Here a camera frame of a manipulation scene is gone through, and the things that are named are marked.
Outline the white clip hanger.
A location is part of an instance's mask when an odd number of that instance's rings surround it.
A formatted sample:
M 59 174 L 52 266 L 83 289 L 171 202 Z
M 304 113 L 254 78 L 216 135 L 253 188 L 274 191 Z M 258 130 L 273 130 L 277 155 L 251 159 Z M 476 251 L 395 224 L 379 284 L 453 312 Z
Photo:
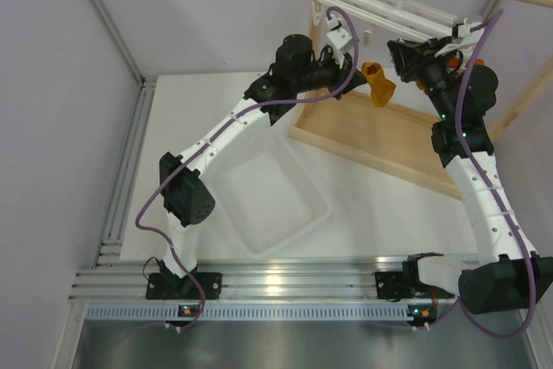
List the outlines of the white clip hanger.
M 412 0 L 315 0 L 326 7 L 336 6 L 347 14 L 386 29 L 409 41 L 452 38 L 452 28 L 465 18 L 434 9 Z

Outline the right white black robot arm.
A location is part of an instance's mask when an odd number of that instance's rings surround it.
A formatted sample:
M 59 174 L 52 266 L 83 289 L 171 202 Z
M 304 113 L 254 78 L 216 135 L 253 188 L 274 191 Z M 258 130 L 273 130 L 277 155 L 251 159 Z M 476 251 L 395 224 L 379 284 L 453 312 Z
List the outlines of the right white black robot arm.
M 442 54 L 448 38 L 426 42 L 388 41 L 396 74 L 416 82 L 440 116 L 433 124 L 434 152 L 458 188 L 476 238 L 476 267 L 437 253 L 411 255 L 403 263 L 403 285 L 412 296 L 434 287 L 458 296 L 473 315 L 529 309 L 552 283 L 552 259 L 542 257 L 519 229 L 496 169 L 484 116 L 496 103 L 499 80 L 483 64 L 464 74 Z

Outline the yellow sock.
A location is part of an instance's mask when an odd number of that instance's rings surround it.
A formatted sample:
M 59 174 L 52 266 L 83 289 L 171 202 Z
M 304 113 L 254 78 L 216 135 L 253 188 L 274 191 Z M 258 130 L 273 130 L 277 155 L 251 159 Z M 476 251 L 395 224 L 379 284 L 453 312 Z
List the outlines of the yellow sock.
M 379 108 L 387 106 L 397 86 L 385 76 L 383 67 L 377 62 L 365 62 L 361 72 L 371 89 L 373 104 Z
M 422 92 L 425 92 L 425 93 L 428 92 L 428 89 L 427 89 L 426 85 L 424 85 L 424 83 L 423 83 L 421 80 L 417 80 L 417 81 L 416 81 L 416 86 L 417 86 Z

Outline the orange sock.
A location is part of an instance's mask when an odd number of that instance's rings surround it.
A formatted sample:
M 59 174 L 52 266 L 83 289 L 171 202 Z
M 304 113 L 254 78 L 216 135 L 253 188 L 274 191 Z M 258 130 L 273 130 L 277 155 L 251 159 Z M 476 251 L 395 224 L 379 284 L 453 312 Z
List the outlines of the orange sock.
M 478 58 L 476 60 L 475 64 L 477 66 L 478 65 L 484 65 L 485 61 L 483 59 Z M 453 69 L 454 71 L 458 71 L 460 68 L 464 67 L 465 65 L 466 65 L 466 63 L 463 60 L 461 60 L 460 58 L 452 58 L 448 63 L 449 68 Z

